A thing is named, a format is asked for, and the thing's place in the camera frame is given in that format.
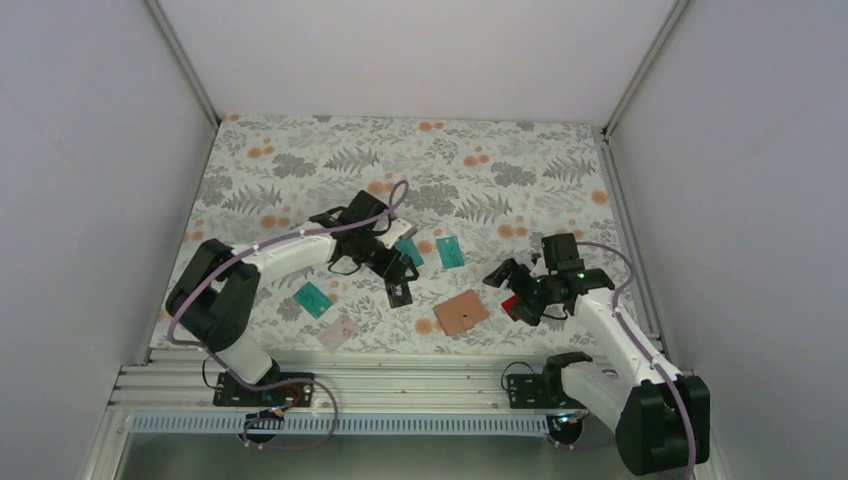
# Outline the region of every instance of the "pink card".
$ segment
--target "pink card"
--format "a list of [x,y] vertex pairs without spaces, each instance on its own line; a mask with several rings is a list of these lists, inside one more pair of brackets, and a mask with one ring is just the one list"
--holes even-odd
[[350,316],[342,315],[318,334],[318,341],[328,352],[334,353],[344,342],[357,333],[359,333],[359,325]]

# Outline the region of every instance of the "white wall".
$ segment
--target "white wall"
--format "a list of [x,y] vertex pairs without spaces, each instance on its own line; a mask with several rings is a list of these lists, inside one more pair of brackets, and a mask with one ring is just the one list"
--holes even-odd
[[673,0],[160,0],[218,114],[601,125]]
[[3,478],[77,478],[212,139],[140,1],[0,13]]
[[845,478],[848,3],[694,2],[617,162],[734,479]]

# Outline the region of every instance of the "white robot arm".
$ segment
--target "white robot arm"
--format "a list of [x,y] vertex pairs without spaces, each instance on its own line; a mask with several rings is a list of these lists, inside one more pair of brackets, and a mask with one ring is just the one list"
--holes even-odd
[[591,332],[615,369],[614,376],[607,375],[583,352],[549,357],[541,375],[547,395],[589,409],[615,434],[628,469],[644,475],[687,464],[684,413],[673,398],[679,392],[694,431],[696,462],[705,462],[710,396],[704,382],[682,376],[626,311],[613,311],[612,281],[602,269],[586,269],[573,235],[545,237],[542,250],[543,255],[533,257],[532,270],[508,259],[484,283],[500,287],[507,282],[516,294],[505,304],[508,313],[529,325],[538,325],[549,305],[562,304],[570,314],[563,321]]
[[[360,191],[347,208],[335,208],[310,218],[297,230],[309,231],[350,225],[385,211],[388,207],[365,191]],[[394,248],[410,238],[415,227],[401,218],[391,218],[389,226],[375,231],[374,225],[343,232],[295,237],[258,250],[228,269],[192,303],[181,320],[213,354],[244,381],[265,385],[276,380],[279,367],[247,331],[250,310],[257,290],[289,273],[349,256],[365,265],[387,283],[399,284],[418,278],[412,260]],[[217,239],[200,245],[166,301],[166,309],[176,312],[200,282],[215,268],[251,245],[227,246]]]

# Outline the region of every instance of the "teal card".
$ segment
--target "teal card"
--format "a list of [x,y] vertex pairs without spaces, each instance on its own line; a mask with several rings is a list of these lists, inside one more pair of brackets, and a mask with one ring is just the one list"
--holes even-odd
[[459,240],[455,236],[436,239],[436,247],[442,257],[443,267],[456,268],[465,265],[465,258],[459,248]]
[[424,259],[421,258],[421,254],[418,252],[418,247],[415,246],[415,242],[413,242],[411,239],[395,242],[395,248],[400,250],[401,253],[408,255],[409,258],[412,259],[412,263],[416,267],[424,265]]
[[295,292],[294,299],[315,318],[320,317],[333,306],[333,301],[318,290],[312,282],[306,282],[306,285],[300,287],[300,290]]

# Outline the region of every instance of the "floral pattern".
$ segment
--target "floral pattern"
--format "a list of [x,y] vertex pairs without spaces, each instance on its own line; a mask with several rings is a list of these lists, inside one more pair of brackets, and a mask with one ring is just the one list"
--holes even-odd
[[[513,322],[500,307],[511,293],[482,279],[508,257],[529,262],[542,237],[554,233],[617,246],[600,171],[586,125],[231,115],[212,149],[170,287],[205,239],[252,244],[347,205],[360,189],[387,201],[392,185],[406,179],[411,190],[398,214],[418,226],[414,241],[425,261],[410,285],[414,303],[390,308],[383,281],[368,269],[342,276],[316,265],[260,288],[249,328],[262,347],[321,350],[317,335],[348,314],[361,331],[342,351],[591,354],[597,342],[573,322],[544,320],[536,328]],[[435,241],[451,235],[466,264],[445,270]],[[614,256],[581,252],[587,265],[624,280]],[[348,271],[342,263],[335,270]],[[292,298],[306,282],[334,302],[318,320]],[[490,317],[447,337],[433,306],[468,289],[480,294]],[[169,321],[160,315],[153,346],[170,346]]]

